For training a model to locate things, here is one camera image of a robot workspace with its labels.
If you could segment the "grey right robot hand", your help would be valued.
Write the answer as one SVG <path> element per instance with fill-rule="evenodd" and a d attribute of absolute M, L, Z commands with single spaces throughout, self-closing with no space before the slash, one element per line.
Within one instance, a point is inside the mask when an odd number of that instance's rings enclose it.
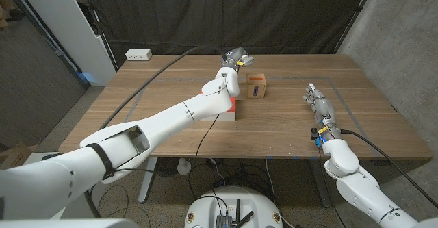
<path fill-rule="evenodd" d="M 309 105 L 316 122 L 316 129 L 311 132 L 311 138 L 316 139 L 316 133 L 321 138 L 322 143 L 333 139 L 342 139 L 340 130 L 335 119 L 335 110 L 331 102 L 317 89 L 313 83 L 306 87 L 306 95 L 303 96 Z"/>

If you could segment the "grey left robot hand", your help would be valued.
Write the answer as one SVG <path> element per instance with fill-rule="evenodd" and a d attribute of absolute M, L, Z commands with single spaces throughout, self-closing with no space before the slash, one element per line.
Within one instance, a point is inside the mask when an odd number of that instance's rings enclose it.
<path fill-rule="evenodd" d="M 225 53 L 226 60 L 221 60 L 222 67 L 229 67 L 236 72 L 241 67 L 250 66 L 254 63 L 254 57 L 249 55 L 243 47 L 232 49 Z"/>

